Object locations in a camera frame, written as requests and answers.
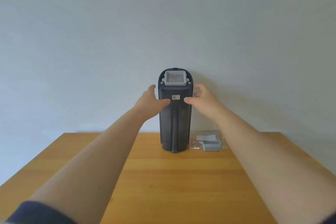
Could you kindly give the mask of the person's right hand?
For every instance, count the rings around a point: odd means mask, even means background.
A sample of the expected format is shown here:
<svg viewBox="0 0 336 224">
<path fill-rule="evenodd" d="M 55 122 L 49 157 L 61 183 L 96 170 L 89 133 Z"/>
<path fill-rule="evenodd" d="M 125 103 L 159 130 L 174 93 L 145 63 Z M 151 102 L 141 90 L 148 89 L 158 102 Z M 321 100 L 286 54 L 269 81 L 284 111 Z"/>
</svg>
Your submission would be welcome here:
<svg viewBox="0 0 336 224">
<path fill-rule="evenodd" d="M 193 106 L 201 114 L 215 122 L 221 116 L 225 107 L 220 103 L 213 92 L 203 84 L 195 84 L 195 89 L 199 90 L 194 93 L 193 97 L 200 97 L 199 106 Z"/>
</svg>

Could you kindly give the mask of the person's left hand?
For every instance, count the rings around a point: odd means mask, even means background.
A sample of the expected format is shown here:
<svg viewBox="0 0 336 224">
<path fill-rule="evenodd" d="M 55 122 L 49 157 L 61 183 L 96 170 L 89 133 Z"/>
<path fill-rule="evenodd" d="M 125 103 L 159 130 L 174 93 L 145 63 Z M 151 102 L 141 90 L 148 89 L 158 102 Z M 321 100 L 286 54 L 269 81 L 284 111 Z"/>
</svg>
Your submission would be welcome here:
<svg viewBox="0 0 336 224">
<path fill-rule="evenodd" d="M 157 99 L 155 95 L 155 88 L 155 85 L 150 85 L 132 108 L 143 122 L 155 117 L 163 110 L 155 108 Z"/>
</svg>

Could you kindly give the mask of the person's left forearm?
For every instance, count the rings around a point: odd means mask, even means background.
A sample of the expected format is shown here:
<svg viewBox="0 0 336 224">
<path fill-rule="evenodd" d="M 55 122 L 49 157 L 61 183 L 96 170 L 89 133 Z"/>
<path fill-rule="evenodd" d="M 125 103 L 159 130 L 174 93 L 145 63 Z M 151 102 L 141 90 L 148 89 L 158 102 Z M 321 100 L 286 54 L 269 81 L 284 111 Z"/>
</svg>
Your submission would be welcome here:
<svg viewBox="0 0 336 224">
<path fill-rule="evenodd" d="M 78 224 L 99 224 L 149 108 L 136 105 L 39 188 L 31 201 Z"/>
</svg>

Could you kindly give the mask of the person's right forearm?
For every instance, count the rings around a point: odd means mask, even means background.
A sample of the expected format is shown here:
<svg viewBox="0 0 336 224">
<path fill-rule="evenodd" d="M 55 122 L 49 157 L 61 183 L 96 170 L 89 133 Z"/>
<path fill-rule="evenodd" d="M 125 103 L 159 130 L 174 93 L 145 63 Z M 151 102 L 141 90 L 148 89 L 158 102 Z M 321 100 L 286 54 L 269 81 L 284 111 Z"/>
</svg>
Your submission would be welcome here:
<svg viewBox="0 0 336 224">
<path fill-rule="evenodd" d="M 336 211 L 336 176 L 226 108 L 214 123 L 278 224 L 320 224 Z"/>
</svg>

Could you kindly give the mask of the dark grey vacuum tank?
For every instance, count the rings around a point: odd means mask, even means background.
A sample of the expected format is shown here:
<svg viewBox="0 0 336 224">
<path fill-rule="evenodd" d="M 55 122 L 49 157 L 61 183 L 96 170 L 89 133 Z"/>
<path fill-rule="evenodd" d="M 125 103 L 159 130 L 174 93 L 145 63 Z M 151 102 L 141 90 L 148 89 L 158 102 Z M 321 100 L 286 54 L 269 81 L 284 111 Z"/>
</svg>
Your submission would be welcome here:
<svg viewBox="0 0 336 224">
<path fill-rule="evenodd" d="M 161 79 L 167 70 L 184 70 L 190 82 L 185 86 L 166 86 Z M 158 99 L 170 99 L 170 104 L 159 113 L 160 142 L 162 148 L 171 153 L 185 151 L 190 139 L 191 105 L 185 97 L 193 97 L 194 84 L 191 73 L 182 68 L 164 70 L 158 79 Z"/>
</svg>

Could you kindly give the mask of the grey pleated filter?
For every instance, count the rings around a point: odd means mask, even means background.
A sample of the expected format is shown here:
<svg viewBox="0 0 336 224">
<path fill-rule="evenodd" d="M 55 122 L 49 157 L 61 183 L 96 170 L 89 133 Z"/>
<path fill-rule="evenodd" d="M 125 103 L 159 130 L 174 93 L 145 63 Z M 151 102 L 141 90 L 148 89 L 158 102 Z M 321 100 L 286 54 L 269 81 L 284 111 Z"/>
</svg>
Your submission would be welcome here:
<svg viewBox="0 0 336 224">
<path fill-rule="evenodd" d="M 220 140 L 209 141 L 209 140 L 199 140 L 199 144 L 204 151 L 221 151 L 222 143 Z"/>
<path fill-rule="evenodd" d="M 161 79 L 166 86 L 185 86 L 190 82 L 184 70 L 167 70 Z"/>
</svg>

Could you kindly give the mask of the white paper slip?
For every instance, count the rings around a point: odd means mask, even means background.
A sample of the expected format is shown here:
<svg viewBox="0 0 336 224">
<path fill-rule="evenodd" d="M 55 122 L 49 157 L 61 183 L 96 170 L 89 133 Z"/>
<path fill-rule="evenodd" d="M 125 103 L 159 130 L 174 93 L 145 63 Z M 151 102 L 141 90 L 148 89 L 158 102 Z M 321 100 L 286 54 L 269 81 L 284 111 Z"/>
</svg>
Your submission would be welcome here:
<svg viewBox="0 0 336 224">
<path fill-rule="evenodd" d="M 209 142 L 218 142 L 216 135 L 197 135 L 196 139 L 198 141 L 204 141 L 204 144 L 210 144 Z"/>
</svg>

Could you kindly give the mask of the clear plastic bag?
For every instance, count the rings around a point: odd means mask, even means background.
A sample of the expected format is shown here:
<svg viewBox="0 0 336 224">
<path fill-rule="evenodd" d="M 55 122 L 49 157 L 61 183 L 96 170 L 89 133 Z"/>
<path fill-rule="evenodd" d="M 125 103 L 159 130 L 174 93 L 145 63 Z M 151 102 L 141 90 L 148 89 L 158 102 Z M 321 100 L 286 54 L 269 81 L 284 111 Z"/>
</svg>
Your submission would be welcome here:
<svg viewBox="0 0 336 224">
<path fill-rule="evenodd" d="M 197 134 L 197 135 L 214 135 L 214 134 Z M 196 139 L 197 135 L 192 135 L 189 140 L 189 146 L 190 149 L 197 149 L 197 150 L 203 150 L 199 144 L 199 141 Z M 222 143 L 222 150 L 228 148 L 228 145 L 223 137 L 220 137 L 219 135 L 216 135 L 217 139 L 221 141 Z"/>
</svg>

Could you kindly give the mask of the dark left sleeve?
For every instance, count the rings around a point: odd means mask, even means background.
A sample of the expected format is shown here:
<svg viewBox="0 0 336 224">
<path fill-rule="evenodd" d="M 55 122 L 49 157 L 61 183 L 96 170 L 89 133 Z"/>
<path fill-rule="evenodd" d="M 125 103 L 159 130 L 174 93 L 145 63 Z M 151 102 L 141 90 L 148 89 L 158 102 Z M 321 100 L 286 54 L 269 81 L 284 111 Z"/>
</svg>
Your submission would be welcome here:
<svg viewBox="0 0 336 224">
<path fill-rule="evenodd" d="M 5 220 L 6 224 L 78 224 L 66 214 L 38 201 L 24 201 Z"/>
</svg>

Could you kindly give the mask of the dark sleeve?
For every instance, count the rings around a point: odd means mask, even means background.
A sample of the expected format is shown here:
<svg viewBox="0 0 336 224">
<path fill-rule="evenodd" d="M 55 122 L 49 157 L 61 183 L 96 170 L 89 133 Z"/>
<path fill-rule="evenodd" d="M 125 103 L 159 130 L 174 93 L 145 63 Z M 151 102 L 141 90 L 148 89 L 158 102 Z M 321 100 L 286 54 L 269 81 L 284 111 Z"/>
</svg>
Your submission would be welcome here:
<svg viewBox="0 0 336 224">
<path fill-rule="evenodd" d="M 66 214 L 38 201 L 24 201 L 5 220 L 6 224 L 78 224 Z"/>
<path fill-rule="evenodd" d="M 336 211 L 325 218 L 320 224 L 336 224 Z"/>
</svg>

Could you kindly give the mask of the dark right sleeve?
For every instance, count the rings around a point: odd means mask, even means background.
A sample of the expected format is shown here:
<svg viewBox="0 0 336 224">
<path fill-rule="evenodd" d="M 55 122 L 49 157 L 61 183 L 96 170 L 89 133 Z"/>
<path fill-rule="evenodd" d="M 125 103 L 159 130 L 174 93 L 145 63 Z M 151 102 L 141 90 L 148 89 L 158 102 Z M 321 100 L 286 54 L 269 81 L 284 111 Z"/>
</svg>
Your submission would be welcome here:
<svg viewBox="0 0 336 224">
<path fill-rule="evenodd" d="M 336 224 L 336 211 L 325 218 L 320 224 Z"/>
</svg>

